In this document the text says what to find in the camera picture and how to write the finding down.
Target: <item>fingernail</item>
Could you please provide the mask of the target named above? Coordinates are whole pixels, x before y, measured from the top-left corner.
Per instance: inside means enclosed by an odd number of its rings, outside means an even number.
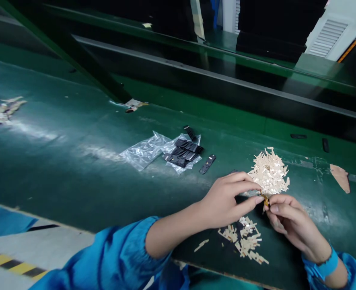
[[[278,212],[278,205],[272,205],[271,207],[270,207],[270,211],[271,212]]]
[[[259,203],[263,202],[264,200],[265,200],[265,197],[259,197],[259,198],[255,199],[255,203],[259,204]]]

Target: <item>worker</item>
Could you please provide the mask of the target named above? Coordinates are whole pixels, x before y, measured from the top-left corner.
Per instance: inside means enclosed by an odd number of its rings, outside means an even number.
[[[123,228],[107,228],[61,270],[47,273],[31,289],[189,289],[187,266],[170,261],[172,250],[189,236],[227,226],[264,198],[237,204],[235,196],[261,187],[244,172],[217,179],[199,202],[164,218],[152,216]],[[336,253],[306,211],[289,195],[272,195],[267,215],[273,228],[302,253],[312,289],[356,290],[356,260]]]

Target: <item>black plastic connector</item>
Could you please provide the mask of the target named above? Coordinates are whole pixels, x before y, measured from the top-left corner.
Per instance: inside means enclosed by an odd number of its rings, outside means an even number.
[[[182,168],[185,168],[187,165],[187,160],[178,155],[173,155],[172,153],[166,153],[162,155],[163,159],[172,164],[178,165]]]
[[[190,136],[190,138],[193,142],[195,142],[197,140],[197,137],[194,134],[194,130],[191,129],[189,125],[184,126],[183,129],[186,130],[187,134]]]
[[[200,154],[203,151],[203,147],[196,145],[195,143],[191,142],[191,141],[187,141],[187,140],[183,140],[183,139],[178,139],[175,142],[175,146]]]
[[[217,157],[212,154],[209,156],[209,158],[206,160],[206,163],[202,166],[202,168],[199,170],[200,174],[205,174],[207,170],[210,168],[210,166],[213,164]]]
[[[182,158],[186,159],[189,162],[193,161],[198,156],[197,153],[186,151],[185,149],[182,149],[182,148],[179,148],[179,147],[176,147],[171,154],[172,155],[176,155],[179,158],[182,157]]]

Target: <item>orange pipe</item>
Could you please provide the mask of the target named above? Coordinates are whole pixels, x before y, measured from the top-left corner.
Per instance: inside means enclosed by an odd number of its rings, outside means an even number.
[[[347,49],[347,51],[344,52],[343,56],[339,59],[338,62],[342,62],[343,59],[345,59],[346,56],[347,56],[347,55],[351,52],[351,50],[355,47],[355,45],[356,45],[356,40],[355,40],[355,42]]]

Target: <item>yellow and black hazard stripe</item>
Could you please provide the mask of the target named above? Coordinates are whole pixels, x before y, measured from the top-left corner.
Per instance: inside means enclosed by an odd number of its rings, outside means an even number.
[[[28,276],[34,281],[40,280],[47,272],[49,272],[31,264],[14,260],[13,258],[2,254],[0,254],[0,268],[17,275]]]

